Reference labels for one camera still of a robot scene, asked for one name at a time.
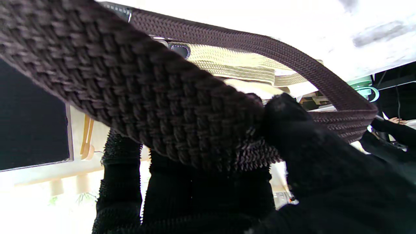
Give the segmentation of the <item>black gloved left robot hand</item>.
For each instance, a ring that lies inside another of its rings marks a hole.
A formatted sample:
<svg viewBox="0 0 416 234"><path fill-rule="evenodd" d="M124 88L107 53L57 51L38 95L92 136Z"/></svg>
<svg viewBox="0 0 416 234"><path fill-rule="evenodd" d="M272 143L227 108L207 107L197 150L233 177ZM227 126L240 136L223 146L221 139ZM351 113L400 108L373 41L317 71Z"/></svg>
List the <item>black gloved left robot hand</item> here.
<svg viewBox="0 0 416 234"><path fill-rule="evenodd" d="M379 132L386 132L391 135L396 141L408 147L407 152L415 154L416 149L416 131L415 129L402 124L393 123L389 120L374 119L371 123L373 129ZM362 147L369 151L369 146L376 148L380 147L382 143L370 132L365 132L359 140Z"/></svg>

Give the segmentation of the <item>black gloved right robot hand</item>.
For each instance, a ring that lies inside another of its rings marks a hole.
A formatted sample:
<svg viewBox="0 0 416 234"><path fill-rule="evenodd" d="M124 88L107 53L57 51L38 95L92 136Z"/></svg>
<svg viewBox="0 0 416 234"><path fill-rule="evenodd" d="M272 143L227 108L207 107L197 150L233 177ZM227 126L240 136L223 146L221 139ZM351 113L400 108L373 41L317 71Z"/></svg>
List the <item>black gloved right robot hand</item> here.
<svg viewBox="0 0 416 234"><path fill-rule="evenodd" d="M299 201L276 209L269 167L214 172L152 152L141 216L142 145L110 130L94 234L414 234L415 185L313 122L290 95L261 130Z"/></svg>

